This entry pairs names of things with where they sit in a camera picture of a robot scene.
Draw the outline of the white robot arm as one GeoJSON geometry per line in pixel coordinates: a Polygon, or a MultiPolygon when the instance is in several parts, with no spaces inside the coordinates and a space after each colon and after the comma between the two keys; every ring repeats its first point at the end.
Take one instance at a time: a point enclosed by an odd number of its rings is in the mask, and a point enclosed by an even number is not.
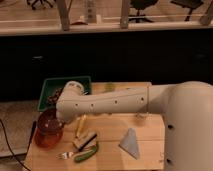
{"type": "Polygon", "coordinates": [[[165,124],[165,171],[213,171],[213,85],[188,81],[85,95],[68,82],[56,118],[70,123],[83,114],[154,113],[165,124]]]}

